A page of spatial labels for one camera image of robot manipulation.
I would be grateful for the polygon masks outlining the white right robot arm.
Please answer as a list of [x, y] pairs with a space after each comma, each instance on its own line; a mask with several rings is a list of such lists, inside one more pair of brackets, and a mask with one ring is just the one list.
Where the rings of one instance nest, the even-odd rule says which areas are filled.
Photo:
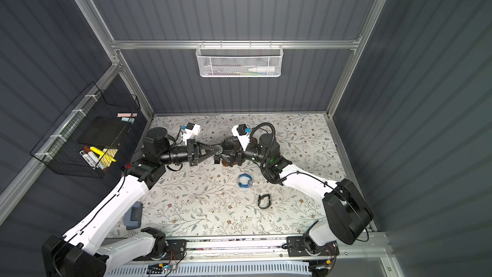
[[254, 162], [267, 182], [295, 189], [323, 206], [324, 218], [302, 236], [302, 247], [308, 255], [335, 253], [339, 242], [351, 245], [367, 231], [374, 214], [352, 181], [321, 178], [284, 158], [271, 123], [254, 128], [239, 124], [232, 133], [223, 140], [216, 162], [229, 167], [246, 160]]

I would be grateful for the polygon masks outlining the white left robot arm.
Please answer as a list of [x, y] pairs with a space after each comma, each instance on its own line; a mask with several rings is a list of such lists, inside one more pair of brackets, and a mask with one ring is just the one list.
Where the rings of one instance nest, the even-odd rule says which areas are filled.
[[165, 128], [147, 132], [142, 157], [123, 171], [119, 183], [105, 199], [63, 236], [51, 236], [43, 243], [47, 276], [104, 276], [138, 257], [161, 259], [166, 255], [166, 235], [150, 227], [111, 246], [101, 245], [116, 222], [158, 183], [170, 164], [188, 162], [194, 166], [208, 158], [220, 162], [222, 146], [197, 142], [193, 127], [185, 127], [180, 146]]

